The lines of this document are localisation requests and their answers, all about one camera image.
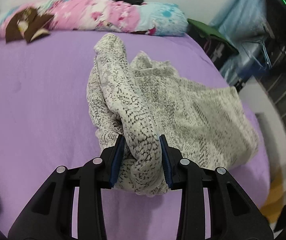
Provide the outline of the grey white knit hoodie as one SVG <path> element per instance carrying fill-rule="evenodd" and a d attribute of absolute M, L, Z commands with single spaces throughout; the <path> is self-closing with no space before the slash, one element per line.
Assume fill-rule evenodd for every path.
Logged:
<path fill-rule="evenodd" d="M 89 115 L 101 148 L 125 137 L 116 187 L 142 195 L 166 193 L 160 136 L 203 168 L 236 167 L 256 153 L 259 136 L 234 87 L 210 88 L 181 77 L 168 61 L 143 51 L 128 62 L 108 33 L 94 46 L 87 84 Z"/>

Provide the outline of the purple fleece bed blanket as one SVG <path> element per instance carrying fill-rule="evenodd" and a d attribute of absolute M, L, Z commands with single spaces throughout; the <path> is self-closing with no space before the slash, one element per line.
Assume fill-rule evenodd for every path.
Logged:
<path fill-rule="evenodd" d="M 0 40 L 0 231 L 7 235 L 30 198 L 59 165 L 84 165 L 100 155 L 88 114 L 86 86 L 95 31 L 56 31 L 31 44 Z M 180 76 L 209 87 L 227 87 L 203 49 L 189 36 L 117 34 L 128 60 L 144 51 L 170 61 Z M 255 114 L 244 112 L 260 136 L 259 151 L 230 173 L 253 202 L 263 206 L 270 189 L 269 162 Z M 176 239 L 180 191 L 139 196 L 102 192 L 108 239 Z"/>

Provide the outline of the green cloth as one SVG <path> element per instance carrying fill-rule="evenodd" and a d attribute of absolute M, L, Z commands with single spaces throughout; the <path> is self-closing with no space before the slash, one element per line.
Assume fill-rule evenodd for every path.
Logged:
<path fill-rule="evenodd" d="M 225 43 L 231 50 L 233 54 L 239 54 L 238 49 L 235 48 L 232 43 L 230 43 L 228 41 L 227 38 L 225 38 L 225 36 L 223 34 L 221 34 L 218 30 L 216 30 L 215 28 L 200 22 L 200 21 L 196 21 L 193 19 L 188 18 L 187 19 L 189 25 L 191 25 L 190 30 L 195 30 L 196 32 L 199 33 L 200 36 L 202 37 L 206 37 L 206 38 L 214 38 L 216 40 L 219 40 L 223 43 Z"/>

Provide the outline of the pink blue anime body pillow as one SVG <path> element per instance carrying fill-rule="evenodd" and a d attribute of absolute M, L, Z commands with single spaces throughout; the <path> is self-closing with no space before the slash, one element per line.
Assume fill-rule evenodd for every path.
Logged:
<path fill-rule="evenodd" d="M 95 30 L 183 36 L 188 21 L 178 5 L 116 0 L 48 0 L 0 12 L 0 39 L 30 43 L 53 30 Z"/>

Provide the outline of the light blue plastic cover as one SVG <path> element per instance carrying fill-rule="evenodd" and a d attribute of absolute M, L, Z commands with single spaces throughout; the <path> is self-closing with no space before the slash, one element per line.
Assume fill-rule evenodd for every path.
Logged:
<path fill-rule="evenodd" d="M 230 0 L 210 26 L 219 31 L 238 51 L 219 71 L 229 85 L 266 70 L 266 60 L 257 59 L 268 36 L 266 0 Z"/>

